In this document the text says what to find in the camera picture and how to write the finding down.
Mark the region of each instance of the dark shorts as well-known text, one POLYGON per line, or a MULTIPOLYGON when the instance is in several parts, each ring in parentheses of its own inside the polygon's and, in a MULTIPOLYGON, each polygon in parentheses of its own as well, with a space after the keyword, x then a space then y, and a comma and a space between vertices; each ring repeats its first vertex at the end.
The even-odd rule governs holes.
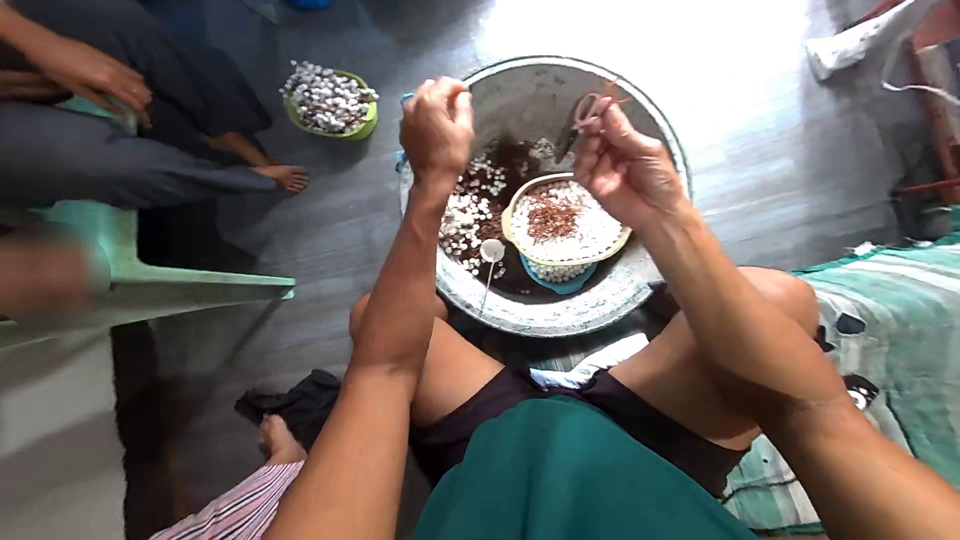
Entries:
POLYGON ((436 424, 410 433, 414 457, 436 485, 467 451, 473 432, 524 400, 569 396, 593 405, 637 442, 696 480, 715 498, 723 496, 727 474, 746 452, 717 446, 653 408, 606 370, 582 388, 542 389, 527 370, 506 367, 466 403, 436 424))

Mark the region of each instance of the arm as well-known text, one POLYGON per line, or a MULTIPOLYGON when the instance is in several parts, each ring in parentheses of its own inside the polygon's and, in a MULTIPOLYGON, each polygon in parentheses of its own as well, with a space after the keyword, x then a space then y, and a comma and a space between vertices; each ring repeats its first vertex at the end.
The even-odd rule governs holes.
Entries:
POLYGON ((70 92, 43 74, 0 70, 0 100, 44 101, 69 96, 70 92))
POLYGON ((718 385, 777 445, 831 540, 955 534, 957 491, 876 432, 820 348, 740 275, 659 141, 611 106, 577 177, 648 248, 718 385))
POLYGON ((150 126, 153 99, 143 77, 110 55, 75 39, 57 35, 0 1, 0 39, 20 51, 55 83, 105 110, 123 114, 112 96, 150 126))
POLYGON ((410 203, 340 397, 264 538, 394 538, 410 403, 433 332, 437 232, 472 139, 463 83, 428 81, 404 106, 401 140, 416 178, 410 203))

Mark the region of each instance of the blue plastic bowl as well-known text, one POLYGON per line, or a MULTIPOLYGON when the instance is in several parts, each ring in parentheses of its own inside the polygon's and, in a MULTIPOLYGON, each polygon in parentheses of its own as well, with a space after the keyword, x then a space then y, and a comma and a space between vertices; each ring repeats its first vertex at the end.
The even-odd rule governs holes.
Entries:
POLYGON ((557 294, 573 294, 584 288, 584 283, 590 279, 590 276, 593 275, 593 271, 597 269, 597 263, 594 262, 590 265, 590 268, 588 268, 586 272, 577 276, 576 278, 567 282, 553 283, 538 278, 537 274, 534 274, 534 271, 530 269, 530 263, 527 261, 527 257, 524 257, 522 253, 520 254, 520 262, 523 263, 523 269, 527 271, 527 275, 529 275, 533 281, 553 290, 553 292, 557 294))

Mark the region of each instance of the pink striped fabric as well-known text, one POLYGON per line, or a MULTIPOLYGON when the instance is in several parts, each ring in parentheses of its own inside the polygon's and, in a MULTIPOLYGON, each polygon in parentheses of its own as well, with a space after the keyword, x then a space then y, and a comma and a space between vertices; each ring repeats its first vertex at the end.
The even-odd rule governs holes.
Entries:
POLYGON ((280 497, 302 461, 260 467, 200 512, 151 536, 151 540, 253 540, 276 515, 280 497))

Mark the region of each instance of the striped cloth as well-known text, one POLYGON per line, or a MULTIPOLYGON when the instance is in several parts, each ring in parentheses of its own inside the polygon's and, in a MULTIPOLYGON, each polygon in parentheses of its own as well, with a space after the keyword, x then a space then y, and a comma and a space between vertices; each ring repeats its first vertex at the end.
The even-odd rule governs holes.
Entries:
MULTIPOLYGON (((820 303, 828 356, 880 394, 875 427, 960 488, 960 233, 907 249, 867 246, 860 255, 796 272, 820 303), (866 323, 842 333, 846 314, 866 323)), ((793 472, 760 437, 730 474, 726 508, 748 527, 820 532, 820 518, 793 472)))
POLYGON ((253 540, 276 515, 280 497, 302 461, 260 467, 200 512, 151 536, 151 540, 253 540))

